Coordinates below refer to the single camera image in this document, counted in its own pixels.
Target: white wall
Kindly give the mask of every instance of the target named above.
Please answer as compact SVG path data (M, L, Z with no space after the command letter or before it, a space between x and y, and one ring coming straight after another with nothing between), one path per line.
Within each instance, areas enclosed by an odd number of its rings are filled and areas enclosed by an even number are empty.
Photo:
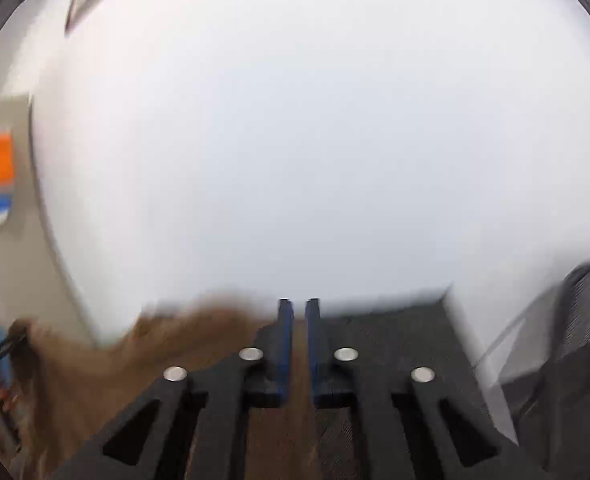
M273 308L452 286L479 354L590 256L575 0L102 0L33 89L46 210L100 338L213 290Z

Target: orange object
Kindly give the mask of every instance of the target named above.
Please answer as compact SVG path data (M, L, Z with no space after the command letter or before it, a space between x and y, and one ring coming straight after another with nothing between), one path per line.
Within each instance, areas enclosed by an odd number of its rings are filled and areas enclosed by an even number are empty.
M14 183L14 161L12 159L12 135L0 134L0 188Z

